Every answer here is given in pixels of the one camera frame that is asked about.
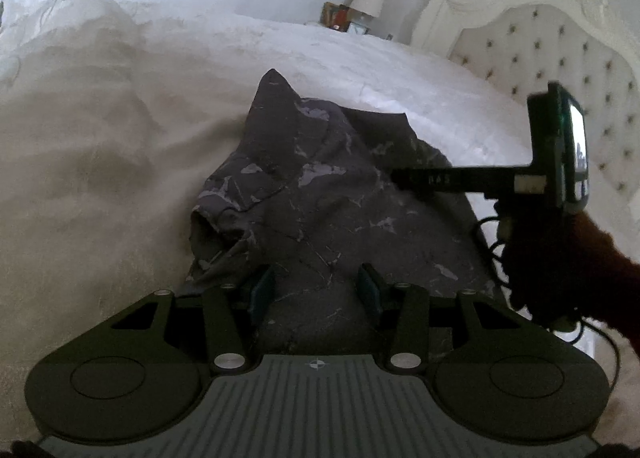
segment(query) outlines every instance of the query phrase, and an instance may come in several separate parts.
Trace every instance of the metal screw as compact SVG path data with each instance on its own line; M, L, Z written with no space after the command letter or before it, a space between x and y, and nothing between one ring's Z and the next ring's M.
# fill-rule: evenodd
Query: metal screw
M213 363L223 370L234 370L244 364L244 357L237 353L223 353L213 359Z
M402 368L404 370L417 368L422 362L420 357L413 353L396 353L390 360L396 368Z

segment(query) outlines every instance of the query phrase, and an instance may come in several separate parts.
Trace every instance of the person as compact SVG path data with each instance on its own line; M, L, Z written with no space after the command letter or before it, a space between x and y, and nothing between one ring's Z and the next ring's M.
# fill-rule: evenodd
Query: person
M511 218L502 252L511 306L542 324L567 314L604 321L640 356L640 265L581 212L528 211ZM55 458L29 441L15 441L0 458ZM640 458L640 448L606 444L585 458Z

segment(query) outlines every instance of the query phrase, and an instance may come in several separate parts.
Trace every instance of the tufted headboard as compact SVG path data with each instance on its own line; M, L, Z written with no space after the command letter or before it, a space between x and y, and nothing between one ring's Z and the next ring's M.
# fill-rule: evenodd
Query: tufted headboard
M640 43L607 0L431 0L411 46L522 104L559 80L587 115L591 166L640 200Z

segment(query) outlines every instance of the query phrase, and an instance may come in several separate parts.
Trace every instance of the dark gray garment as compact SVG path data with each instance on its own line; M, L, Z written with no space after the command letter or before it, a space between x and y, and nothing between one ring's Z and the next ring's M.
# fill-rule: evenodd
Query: dark gray garment
M420 201L388 177L393 167L448 165L404 114L300 98L271 70L238 149L198 196L195 260L176 295L199 295L275 264L276 299L258 331L258 351L374 353L388 334L370 326L356 296L362 263L433 295L494 293L469 234L476 218L466 197L435 193Z

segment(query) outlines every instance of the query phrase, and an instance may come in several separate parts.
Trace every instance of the beige blanket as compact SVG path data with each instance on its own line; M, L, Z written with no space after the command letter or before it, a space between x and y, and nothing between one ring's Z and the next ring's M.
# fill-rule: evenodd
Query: beige blanket
M38 438L22 394L35 362L185 277L194 199L270 68L305 96L405 112L454 164L528 161L525 109L399 44L215 10L47 2L0 31L0 449ZM632 246L624 204L592 189L596 220ZM640 366L625 359L598 434L640 444Z

